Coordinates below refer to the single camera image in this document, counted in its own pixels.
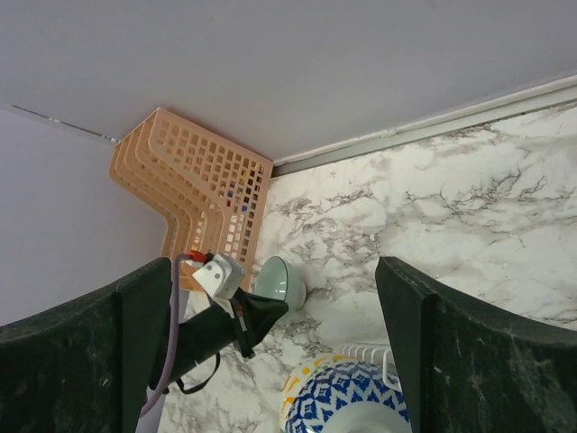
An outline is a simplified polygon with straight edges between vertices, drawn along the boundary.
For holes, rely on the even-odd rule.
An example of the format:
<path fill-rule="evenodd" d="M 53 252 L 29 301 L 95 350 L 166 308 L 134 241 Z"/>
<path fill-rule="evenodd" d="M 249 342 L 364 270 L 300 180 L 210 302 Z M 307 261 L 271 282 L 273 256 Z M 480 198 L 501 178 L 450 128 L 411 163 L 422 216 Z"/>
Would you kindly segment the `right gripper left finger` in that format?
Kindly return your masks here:
<path fill-rule="evenodd" d="M 166 329 L 170 268 L 155 259 L 2 326 L 1 430 L 135 431 Z"/>

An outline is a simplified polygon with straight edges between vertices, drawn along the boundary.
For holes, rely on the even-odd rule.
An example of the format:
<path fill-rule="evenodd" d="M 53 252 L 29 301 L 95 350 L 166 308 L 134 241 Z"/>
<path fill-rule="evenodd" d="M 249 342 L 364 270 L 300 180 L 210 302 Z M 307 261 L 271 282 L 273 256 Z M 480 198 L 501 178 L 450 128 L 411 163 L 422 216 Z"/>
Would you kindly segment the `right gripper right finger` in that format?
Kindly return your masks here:
<path fill-rule="evenodd" d="M 397 257 L 375 280 L 415 432 L 574 432 L 576 333 L 448 287 Z"/>

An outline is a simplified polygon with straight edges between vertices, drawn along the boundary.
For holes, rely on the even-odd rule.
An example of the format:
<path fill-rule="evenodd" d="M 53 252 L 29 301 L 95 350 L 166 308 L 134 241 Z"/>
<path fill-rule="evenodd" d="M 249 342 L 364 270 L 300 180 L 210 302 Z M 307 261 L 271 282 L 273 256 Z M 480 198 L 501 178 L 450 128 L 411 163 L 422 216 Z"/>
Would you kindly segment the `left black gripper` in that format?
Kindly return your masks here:
<path fill-rule="evenodd" d="M 221 364 L 220 351 L 234 343 L 242 357 L 253 358 L 253 348 L 289 312 L 282 300 L 270 299 L 238 289 L 234 294 L 234 318 L 217 304 L 179 323 L 175 345 L 164 336 L 160 341 L 149 381 L 153 390 L 169 392 L 177 384 L 181 392 L 203 390 Z M 209 358 L 215 358 L 213 372 L 201 383 L 186 388 L 183 376 Z"/>

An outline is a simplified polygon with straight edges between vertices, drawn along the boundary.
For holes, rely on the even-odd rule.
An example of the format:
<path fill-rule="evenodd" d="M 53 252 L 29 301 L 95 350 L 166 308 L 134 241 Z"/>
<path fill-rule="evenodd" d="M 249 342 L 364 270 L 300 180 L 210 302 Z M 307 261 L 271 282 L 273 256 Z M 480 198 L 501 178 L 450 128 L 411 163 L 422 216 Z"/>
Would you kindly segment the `light teal bowl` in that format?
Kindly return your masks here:
<path fill-rule="evenodd" d="M 298 271 L 278 256 L 269 258 L 257 275 L 255 295 L 281 300 L 293 311 L 300 309 L 307 297 L 306 285 Z"/>

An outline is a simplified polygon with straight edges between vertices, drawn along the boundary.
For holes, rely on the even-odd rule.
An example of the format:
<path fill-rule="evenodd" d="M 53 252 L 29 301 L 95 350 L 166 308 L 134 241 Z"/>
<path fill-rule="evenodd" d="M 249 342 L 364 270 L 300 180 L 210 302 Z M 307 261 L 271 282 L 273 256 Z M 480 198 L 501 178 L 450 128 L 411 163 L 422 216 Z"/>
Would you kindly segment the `yellow flower bowl back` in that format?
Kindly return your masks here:
<path fill-rule="evenodd" d="M 280 427 L 284 428 L 292 404 L 309 379 L 329 367 L 358 362 L 359 360 L 352 356 L 322 353 L 297 366 L 287 377 L 282 388 L 282 403 L 279 411 Z"/>

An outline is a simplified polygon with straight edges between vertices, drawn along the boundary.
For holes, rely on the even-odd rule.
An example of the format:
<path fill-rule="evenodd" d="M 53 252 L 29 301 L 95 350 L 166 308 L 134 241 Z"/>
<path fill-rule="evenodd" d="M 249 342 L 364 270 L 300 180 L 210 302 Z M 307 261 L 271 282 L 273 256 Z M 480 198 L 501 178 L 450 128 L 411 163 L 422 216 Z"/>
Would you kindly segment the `red patterned bowl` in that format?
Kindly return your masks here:
<path fill-rule="evenodd" d="M 402 392 L 365 362 L 330 366 L 309 379 L 288 411 L 286 432 L 410 432 Z"/>

